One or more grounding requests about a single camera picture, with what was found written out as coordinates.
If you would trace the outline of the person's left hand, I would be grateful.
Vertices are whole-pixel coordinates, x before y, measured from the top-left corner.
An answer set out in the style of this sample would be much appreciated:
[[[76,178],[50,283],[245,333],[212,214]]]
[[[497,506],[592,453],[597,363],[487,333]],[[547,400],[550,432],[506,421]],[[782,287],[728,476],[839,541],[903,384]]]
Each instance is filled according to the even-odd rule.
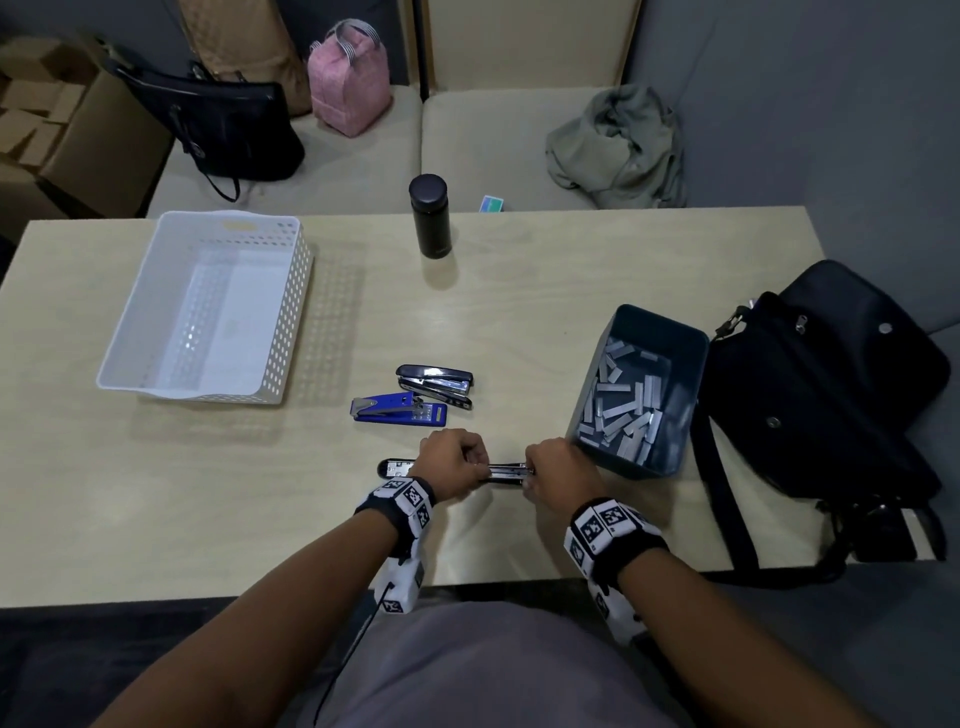
[[[460,436],[480,435],[462,428],[432,432],[421,440],[410,468],[408,477],[429,485],[437,504],[460,499],[479,487],[459,486]]]

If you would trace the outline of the person's right hand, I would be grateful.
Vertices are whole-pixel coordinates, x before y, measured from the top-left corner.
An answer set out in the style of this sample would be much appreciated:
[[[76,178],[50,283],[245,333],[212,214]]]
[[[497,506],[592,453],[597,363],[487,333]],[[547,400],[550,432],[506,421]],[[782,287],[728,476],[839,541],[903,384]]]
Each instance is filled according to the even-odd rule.
[[[534,444],[544,444],[536,467],[545,499],[541,503],[567,523],[585,504],[610,497],[598,468],[581,448],[564,438]]]

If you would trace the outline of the black and silver stapler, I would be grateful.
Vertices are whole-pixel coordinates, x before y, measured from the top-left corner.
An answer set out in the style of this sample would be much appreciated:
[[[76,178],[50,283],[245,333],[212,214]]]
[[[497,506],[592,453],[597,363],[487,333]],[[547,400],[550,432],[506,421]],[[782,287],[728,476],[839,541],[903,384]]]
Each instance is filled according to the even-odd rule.
[[[376,467],[378,478],[382,480],[391,480],[397,478],[407,478],[410,469],[414,466],[412,459],[384,459]],[[507,484],[513,486],[522,486],[523,479],[527,475],[525,464],[491,464],[490,478],[487,483]]]

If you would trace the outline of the black shoulder bag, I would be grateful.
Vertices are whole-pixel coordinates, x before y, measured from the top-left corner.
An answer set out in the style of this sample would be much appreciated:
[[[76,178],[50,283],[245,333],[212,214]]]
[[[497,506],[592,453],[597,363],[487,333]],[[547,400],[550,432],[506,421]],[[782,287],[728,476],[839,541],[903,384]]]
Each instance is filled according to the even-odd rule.
[[[729,583],[787,589],[837,580],[850,556],[915,561],[906,509],[945,561],[947,537],[930,507],[942,483],[906,431],[951,375],[906,310],[834,260],[738,306],[710,342],[689,431]],[[828,516],[833,541],[815,564],[762,569],[713,425],[767,484]]]

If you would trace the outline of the person's left forearm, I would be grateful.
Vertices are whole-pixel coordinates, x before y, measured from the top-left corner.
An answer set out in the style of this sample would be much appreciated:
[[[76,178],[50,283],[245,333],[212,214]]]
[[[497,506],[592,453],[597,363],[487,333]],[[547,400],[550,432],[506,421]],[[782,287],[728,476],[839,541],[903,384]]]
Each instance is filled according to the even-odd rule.
[[[378,511],[352,516],[149,666],[91,728],[270,728],[333,645],[398,537]]]

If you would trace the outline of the person's right forearm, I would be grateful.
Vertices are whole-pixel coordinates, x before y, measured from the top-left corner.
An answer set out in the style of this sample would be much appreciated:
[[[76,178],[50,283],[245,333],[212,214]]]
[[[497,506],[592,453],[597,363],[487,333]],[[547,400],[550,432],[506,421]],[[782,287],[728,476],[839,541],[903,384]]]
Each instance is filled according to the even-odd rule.
[[[882,728],[701,574],[662,549],[618,585],[666,661],[724,728]]]

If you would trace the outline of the blue stapler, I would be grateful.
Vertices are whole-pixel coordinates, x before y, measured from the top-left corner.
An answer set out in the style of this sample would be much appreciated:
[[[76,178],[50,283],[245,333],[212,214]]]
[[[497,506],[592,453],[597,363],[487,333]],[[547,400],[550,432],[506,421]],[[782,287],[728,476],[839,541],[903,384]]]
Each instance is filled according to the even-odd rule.
[[[448,406],[424,401],[410,392],[355,397],[350,416],[356,422],[443,429],[448,422]]]

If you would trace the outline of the left wrist tracker band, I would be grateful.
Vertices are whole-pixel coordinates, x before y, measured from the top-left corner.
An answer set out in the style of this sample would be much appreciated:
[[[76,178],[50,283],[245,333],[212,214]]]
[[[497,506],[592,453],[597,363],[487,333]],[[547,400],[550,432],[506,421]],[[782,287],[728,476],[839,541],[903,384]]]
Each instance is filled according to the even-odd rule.
[[[378,610],[387,615],[411,613],[425,579],[422,538],[429,527],[436,496],[422,478],[400,476],[373,489],[354,511],[375,511],[397,532],[397,540],[378,576],[371,582]]]

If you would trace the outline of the wrist tracker band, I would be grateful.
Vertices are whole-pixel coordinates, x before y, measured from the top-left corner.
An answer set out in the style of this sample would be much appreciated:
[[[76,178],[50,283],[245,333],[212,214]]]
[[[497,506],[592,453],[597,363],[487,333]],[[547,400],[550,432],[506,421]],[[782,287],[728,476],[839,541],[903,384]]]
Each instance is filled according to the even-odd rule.
[[[661,530],[634,507],[599,497],[573,513],[562,545],[585,579],[591,601],[614,641],[628,646],[645,633],[646,627],[620,589],[618,578],[642,553],[668,552]]]
[[[425,579],[422,538],[429,527],[436,496],[422,478],[400,476],[373,489],[354,511],[375,511],[397,532],[397,540],[378,576],[371,582],[378,610],[387,615],[411,613]]]

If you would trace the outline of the right wrist tracker band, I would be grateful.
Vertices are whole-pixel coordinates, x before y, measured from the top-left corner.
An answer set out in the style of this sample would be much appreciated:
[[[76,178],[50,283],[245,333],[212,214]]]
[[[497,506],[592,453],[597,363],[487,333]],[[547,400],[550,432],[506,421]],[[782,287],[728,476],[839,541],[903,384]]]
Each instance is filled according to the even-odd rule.
[[[661,530],[634,507],[599,497],[573,513],[562,545],[585,579],[591,601],[614,641],[628,646],[645,633],[646,627],[620,589],[618,578],[642,553],[668,552]]]

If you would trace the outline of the pile of staple strips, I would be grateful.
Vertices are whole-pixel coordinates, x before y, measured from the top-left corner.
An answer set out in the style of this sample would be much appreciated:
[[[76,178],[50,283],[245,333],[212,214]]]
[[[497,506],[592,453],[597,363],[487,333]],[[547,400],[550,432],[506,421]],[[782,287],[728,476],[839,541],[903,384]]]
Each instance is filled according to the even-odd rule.
[[[573,438],[633,465],[645,465],[662,427],[671,369],[666,356],[607,337],[587,378]]]

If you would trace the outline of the dark blue plastic bin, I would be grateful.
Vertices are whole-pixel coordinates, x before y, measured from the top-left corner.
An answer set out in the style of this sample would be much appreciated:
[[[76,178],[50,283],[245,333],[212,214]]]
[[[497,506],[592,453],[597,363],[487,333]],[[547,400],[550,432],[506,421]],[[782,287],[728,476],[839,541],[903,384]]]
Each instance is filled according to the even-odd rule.
[[[573,426],[584,403],[588,377],[594,372],[601,347],[610,336],[663,355],[672,362],[666,385],[661,428],[654,442],[651,458],[642,466],[580,443],[572,435]],[[709,337],[698,329],[630,304],[620,305],[595,347],[566,430],[566,439],[584,450],[598,467],[624,479],[654,480],[676,476],[685,458],[693,410],[697,403],[709,345]]]

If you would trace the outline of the person's grey trousers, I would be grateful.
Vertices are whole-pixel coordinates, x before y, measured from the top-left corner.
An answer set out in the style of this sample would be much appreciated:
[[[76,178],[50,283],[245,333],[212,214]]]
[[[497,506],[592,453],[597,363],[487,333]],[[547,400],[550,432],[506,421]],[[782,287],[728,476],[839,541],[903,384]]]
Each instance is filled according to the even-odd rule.
[[[378,614],[277,728],[678,728],[609,639],[502,601]]]

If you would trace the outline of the black thermos bottle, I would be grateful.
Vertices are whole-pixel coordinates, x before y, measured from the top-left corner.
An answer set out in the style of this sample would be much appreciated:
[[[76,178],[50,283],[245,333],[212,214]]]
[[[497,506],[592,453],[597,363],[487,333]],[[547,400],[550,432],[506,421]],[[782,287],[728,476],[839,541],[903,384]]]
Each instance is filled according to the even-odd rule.
[[[420,174],[409,184],[418,248],[429,260],[445,258],[452,250],[449,189],[435,174]]]

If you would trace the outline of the white perforated plastic basket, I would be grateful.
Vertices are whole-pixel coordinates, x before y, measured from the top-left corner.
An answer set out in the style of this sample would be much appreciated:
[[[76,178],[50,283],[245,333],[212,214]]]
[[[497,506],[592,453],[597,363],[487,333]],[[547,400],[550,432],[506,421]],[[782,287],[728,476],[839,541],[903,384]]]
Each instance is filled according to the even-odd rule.
[[[298,217],[163,213],[98,388],[170,401],[281,405],[313,263]]]

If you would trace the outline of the beige bench seat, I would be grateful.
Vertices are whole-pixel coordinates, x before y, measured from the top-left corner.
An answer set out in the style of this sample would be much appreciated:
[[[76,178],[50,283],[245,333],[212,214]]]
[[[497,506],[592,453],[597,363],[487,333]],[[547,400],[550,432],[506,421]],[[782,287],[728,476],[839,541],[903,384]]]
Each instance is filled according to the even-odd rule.
[[[546,137],[620,83],[642,0],[421,0],[430,95],[395,86],[354,139],[293,121],[306,157],[291,178],[244,182],[235,208],[264,214],[409,213],[414,176],[448,187],[453,213],[483,197],[506,212],[591,210],[547,172]]]

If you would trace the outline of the grey-green crumpled jacket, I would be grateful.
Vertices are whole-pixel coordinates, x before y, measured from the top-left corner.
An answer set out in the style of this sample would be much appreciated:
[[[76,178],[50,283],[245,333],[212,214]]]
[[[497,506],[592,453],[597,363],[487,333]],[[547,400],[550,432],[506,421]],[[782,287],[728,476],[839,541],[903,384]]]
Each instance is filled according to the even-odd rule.
[[[676,112],[651,86],[598,92],[546,136],[547,172],[599,210],[682,209],[685,145]]]

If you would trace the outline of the pink lunch bag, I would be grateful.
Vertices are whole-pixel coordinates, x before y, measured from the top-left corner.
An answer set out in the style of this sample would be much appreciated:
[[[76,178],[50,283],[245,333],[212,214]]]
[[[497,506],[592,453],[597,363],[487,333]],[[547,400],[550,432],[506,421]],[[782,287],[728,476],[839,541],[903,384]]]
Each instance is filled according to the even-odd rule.
[[[310,45],[306,62],[313,115],[353,139],[390,107],[388,54],[377,30],[348,18]]]

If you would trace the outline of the black leather handbag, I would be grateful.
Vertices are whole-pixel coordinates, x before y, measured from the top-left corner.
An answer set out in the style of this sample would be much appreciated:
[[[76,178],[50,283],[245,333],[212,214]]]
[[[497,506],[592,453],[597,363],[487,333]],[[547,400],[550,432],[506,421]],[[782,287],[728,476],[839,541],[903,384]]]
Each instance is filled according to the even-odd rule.
[[[181,143],[228,203],[239,201],[241,181],[287,180],[306,157],[278,82],[179,78],[110,57],[102,67]]]

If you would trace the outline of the tan quilted bag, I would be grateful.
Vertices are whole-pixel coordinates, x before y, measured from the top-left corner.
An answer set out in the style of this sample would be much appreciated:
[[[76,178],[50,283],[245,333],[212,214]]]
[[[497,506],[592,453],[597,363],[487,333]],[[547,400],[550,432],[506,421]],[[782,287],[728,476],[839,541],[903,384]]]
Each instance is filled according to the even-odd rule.
[[[218,81],[281,85],[292,117],[312,112],[306,65],[277,0],[175,0],[191,50]]]

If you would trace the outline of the cardboard box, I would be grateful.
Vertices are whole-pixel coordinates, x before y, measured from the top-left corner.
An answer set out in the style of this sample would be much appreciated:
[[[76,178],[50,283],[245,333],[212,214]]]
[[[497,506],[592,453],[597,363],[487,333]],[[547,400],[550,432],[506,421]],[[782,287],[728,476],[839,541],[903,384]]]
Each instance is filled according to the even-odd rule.
[[[144,210],[172,135],[109,73],[107,51],[54,37],[0,38],[0,237],[42,220]]]

